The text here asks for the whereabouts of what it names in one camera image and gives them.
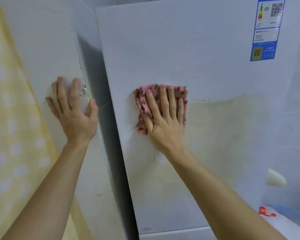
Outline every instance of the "pinky finger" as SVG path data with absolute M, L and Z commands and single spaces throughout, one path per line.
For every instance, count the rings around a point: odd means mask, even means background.
M 145 121 L 145 125 L 147 126 L 147 129 L 148 129 L 148 133 L 152 133 L 153 123 L 152 123 L 149 115 L 146 113 L 142 113 L 141 116 L 143 117 L 143 120 Z
M 49 108 L 50 108 L 51 112 L 53 113 L 53 115 L 58 120 L 60 120 L 60 114 L 59 114 L 58 110 L 56 109 L 56 106 L 53 103 L 53 99 L 51 97 L 46 97 L 46 101 L 47 101 Z
M 184 114 L 183 99 L 180 98 L 178 100 L 178 121 L 181 124 L 183 124 L 183 114 Z

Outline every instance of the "pink cloth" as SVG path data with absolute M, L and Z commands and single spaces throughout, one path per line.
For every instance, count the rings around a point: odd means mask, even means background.
M 137 133 L 141 135 L 147 135 L 148 134 L 148 129 L 146 126 L 145 121 L 143 120 L 141 114 L 146 113 L 149 114 L 152 122 L 154 122 L 153 115 L 151 113 L 151 110 L 149 108 L 148 100 L 146 97 L 146 91 L 150 89 L 153 93 L 154 99 L 157 102 L 159 111 L 162 115 L 162 107 L 161 107 L 161 98 L 160 98 L 160 91 L 159 91 L 159 86 L 158 84 L 151 84 L 151 85 L 144 85 L 141 86 L 140 88 L 137 88 L 133 91 L 133 94 L 135 96 L 136 100 L 136 105 L 139 110 L 139 121 L 138 124 L 136 125 L 137 128 Z M 187 115 L 187 105 L 188 105 L 188 89 L 187 87 L 180 87 L 180 86 L 173 86 L 174 87 L 174 94 L 176 97 L 176 112 L 178 113 L 178 99 L 183 98 L 183 104 L 184 104 L 184 114 L 183 114 L 183 128 L 186 126 L 186 115 Z

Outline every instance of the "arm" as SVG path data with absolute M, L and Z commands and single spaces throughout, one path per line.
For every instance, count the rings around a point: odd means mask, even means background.
M 64 234 L 81 165 L 98 122 L 98 107 L 94 100 L 89 102 L 89 117 L 81 110 L 79 83 L 78 78 L 72 82 L 71 107 L 64 78 L 58 77 L 58 82 L 52 84 L 53 99 L 47 97 L 46 100 L 62 125 L 67 144 L 3 240 L 60 240 Z
M 178 101 L 177 114 L 174 89 L 169 89 L 168 93 L 170 103 L 166 88 L 160 87 L 161 116 L 151 91 L 147 91 L 154 117 L 153 124 L 148 115 L 142 115 L 148 135 L 192 193 L 217 239 L 286 240 L 186 148 L 183 143 L 183 101 Z

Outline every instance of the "finger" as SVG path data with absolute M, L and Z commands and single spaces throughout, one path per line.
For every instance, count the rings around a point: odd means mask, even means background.
M 50 98 L 50 97 L 46 97 L 46 101 L 47 101 L 48 106 L 49 106 L 51 112 L 53 113 L 53 115 L 54 115 L 58 120 L 60 120 L 60 114 L 59 114 L 58 110 L 56 109 L 56 106 L 53 104 L 53 99 Z
M 65 78 L 63 76 L 58 76 L 58 99 L 60 101 L 63 113 L 69 112 L 70 108 L 66 92 Z
M 53 104 L 56 107 L 56 110 L 58 111 L 59 115 L 61 116 L 63 114 L 62 107 L 60 105 L 60 101 L 58 99 L 58 83 L 54 81 L 52 83 L 52 100 Z
M 161 85 L 160 86 L 160 97 L 161 97 L 161 107 L 162 107 L 162 113 L 163 117 L 168 119 L 170 117 L 170 111 L 169 111 L 169 101 L 167 97 L 167 90 L 166 86 Z
M 176 97 L 174 96 L 174 87 L 169 87 L 169 108 L 170 116 L 174 120 L 177 118 Z
M 96 104 L 96 101 L 94 99 L 91 99 L 89 101 L 89 107 L 90 107 L 90 116 L 89 116 L 89 119 L 92 121 L 92 122 L 95 122 L 97 123 L 98 122 L 98 111 L 99 111 L 99 108 Z
M 183 124 L 183 114 L 184 114 L 183 99 L 180 98 L 178 101 L 178 121 L 181 124 Z
M 145 125 L 147 126 L 148 134 L 152 133 L 153 123 L 150 119 L 150 116 L 147 113 L 142 113 L 141 116 L 142 116 L 143 120 L 145 121 Z
M 82 111 L 80 106 L 79 87 L 80 87 L 80 79 L 74 78 L 71 84 L 70 104 L 71 104 L 71 109 L 76 111 Z
M 151 109 L 154 121 L 160 120 L 162 117 L 151 90 L 147 91 L 147 99 L 148 99 L 149 107 Z

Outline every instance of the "person's left arm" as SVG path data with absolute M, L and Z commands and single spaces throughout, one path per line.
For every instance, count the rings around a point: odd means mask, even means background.
M 80 80 L 75 78 L 68 98 L 63 77 L 52 83 L 53 97 L 46 97 L 46 100 L 60 121 L 67 144 L 2 240 L 61 240 L 81 165 L 88 144 L 97 132 L 98 107 L 95 100 L 90 100 L 91 114 L 89 117 L 84 115 L 79 86 Z

